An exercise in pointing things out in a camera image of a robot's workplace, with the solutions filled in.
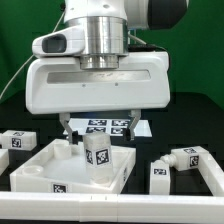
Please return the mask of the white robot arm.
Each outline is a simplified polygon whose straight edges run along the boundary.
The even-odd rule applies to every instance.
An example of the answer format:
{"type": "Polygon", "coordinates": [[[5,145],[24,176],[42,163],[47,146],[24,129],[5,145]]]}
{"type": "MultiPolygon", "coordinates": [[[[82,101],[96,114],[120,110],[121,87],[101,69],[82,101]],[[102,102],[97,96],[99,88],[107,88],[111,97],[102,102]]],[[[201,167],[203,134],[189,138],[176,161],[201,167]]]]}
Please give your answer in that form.
{"type": "Polygon", "coordinates": [[[57,114],[74,144],[72,112],[128,110],[123,135],[134,138],[141,111],[170,101],[169,55],[145,42],[130,46],[134,29],[170,29],[189,0],[65,0],[66,27],[35,39],[26,80],[26,107],[57,114]]]}

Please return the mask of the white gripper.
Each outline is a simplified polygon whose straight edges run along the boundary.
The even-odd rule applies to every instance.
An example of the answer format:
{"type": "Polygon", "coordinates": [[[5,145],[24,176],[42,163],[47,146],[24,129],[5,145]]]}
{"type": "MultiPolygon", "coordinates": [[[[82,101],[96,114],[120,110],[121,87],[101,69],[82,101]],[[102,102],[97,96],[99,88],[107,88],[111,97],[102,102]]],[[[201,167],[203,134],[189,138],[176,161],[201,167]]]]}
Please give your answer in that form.
{"type": "Polygon", "coordinates": [[[35,39],[32,51],[26,107],[33,114],[60,113],[70,144],[78,144],[71,112],[131,110],[124,138],[132,141],[140,109],[170,101],[168,53],[130,52],[123,24],[71,26],[35,39]]]}

